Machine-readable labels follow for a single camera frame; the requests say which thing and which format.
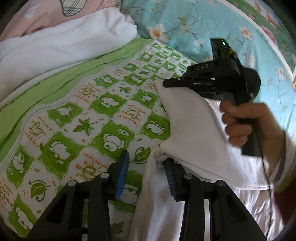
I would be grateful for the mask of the person's right hand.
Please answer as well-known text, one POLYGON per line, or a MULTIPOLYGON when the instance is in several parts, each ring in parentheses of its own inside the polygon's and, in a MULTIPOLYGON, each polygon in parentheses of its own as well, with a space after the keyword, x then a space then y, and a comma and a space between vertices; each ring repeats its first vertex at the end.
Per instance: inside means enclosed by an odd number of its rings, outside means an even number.
POLYGON ((226 125, 225 132, 229 135, 229 143, 234 147, 242 147, 253 131, 251 125, 240 124, 239 119, 257 120, 262 136, 263 156, 269 164, 269 170, 273 172, 281 158, 284 146, 285 132, 277 124, 273 114, 264 103, 244 103, 233 106, 230 101, 220 103, 223 113, 222 121, 226 125))

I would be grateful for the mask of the right forearm light sleeve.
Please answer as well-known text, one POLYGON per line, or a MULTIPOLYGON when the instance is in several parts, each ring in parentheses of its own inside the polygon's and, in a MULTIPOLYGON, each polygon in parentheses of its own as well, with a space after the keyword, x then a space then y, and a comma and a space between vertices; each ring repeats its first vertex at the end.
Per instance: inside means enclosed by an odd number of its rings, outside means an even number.
POLYGON ((283 192, 295 180, 295 143, 285 134, 281 156, 269 181, 276 192, 283 192))

